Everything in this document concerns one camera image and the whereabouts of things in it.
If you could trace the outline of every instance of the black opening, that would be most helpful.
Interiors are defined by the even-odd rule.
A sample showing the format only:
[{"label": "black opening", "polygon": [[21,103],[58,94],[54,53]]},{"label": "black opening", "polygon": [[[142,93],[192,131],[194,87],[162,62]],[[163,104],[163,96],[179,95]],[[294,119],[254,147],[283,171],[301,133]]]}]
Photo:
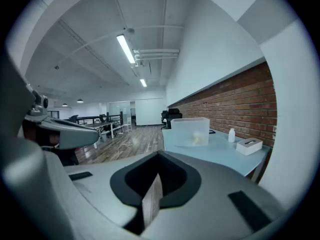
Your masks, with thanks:
[{"label": "black opening", "polygon": [[110,179],[110,186],[123,204],[138,209],[135,217],[124,226],[137,235],[145,229],[142,200],[157,174],[160,176],[163,192],[160,209],[184,205],[201,185],[201,176],[196,169],[163,151],[154,152],[116,171]]}]

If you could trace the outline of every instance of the cable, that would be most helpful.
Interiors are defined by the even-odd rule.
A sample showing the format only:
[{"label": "cable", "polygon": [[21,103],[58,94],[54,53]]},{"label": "cable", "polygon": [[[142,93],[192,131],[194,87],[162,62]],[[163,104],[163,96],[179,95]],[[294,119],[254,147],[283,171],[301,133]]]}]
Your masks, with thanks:
[{"label": "cable", "polygon": [[126,140],[118,147],[118,155],[117,155],[117,157],[116,157],[115,160],[117,160],[118,157],[119,157],[119,149],[120,149],[121,146],[126,146],[126,147],[132,146],[131,142],[128,141],[128,139],[129,139],[129,132],[128,132],[128,137],[126,138]]}]

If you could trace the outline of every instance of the light blue desk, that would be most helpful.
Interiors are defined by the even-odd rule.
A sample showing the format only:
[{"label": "light blue desk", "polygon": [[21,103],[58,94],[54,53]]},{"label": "light blue desk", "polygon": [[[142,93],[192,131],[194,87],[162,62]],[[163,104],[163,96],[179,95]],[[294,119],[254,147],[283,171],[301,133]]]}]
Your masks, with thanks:
[{"label": "light blue desk", "polygon": [[255,171],[254,177],[252,177],[252,180],[255,180],[270,147],[263,145],[261,150],[246,156],[236,151],[237,142],[243,140],[243,138],[235,137],[235,142],[230,143],[228,142],[228,134],[218,130],[214,131],[215,133],[209,135],[208,146],[185,147],[175,146],[173,144],[173,131],[163,129],[164,150],[224,165],[243,176],[248,175],[260,165]]}]

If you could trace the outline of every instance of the window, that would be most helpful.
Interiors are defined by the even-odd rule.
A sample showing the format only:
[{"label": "window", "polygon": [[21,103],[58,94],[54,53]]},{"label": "window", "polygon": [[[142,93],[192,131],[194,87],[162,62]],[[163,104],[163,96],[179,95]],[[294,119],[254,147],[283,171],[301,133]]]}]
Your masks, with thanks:
[{"label": "window", "polygon": [[60,113],[59,113],[59,111],[48,111],[48,116],[59,119],[60,118]]}]

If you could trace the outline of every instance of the black rubber pad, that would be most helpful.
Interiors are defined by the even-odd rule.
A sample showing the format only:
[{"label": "black rubber pad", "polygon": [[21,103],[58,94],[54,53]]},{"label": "black rubber pad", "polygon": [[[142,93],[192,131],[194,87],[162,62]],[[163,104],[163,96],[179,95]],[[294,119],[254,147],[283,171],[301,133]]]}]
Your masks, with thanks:
[{"label": "black rubber pad", "polygon": [[92,176],[92,173],[85,171],[85,172],[80,172],[80,173],[75,173],[75,174],[70,174],[69,177],[72,181],[76,180],[81,180],[87,177]]},{"label": "black rubber pad", "polygon": [[271,222],[244,192],[234,192],[228,196],[254,232],[264,228]]}]

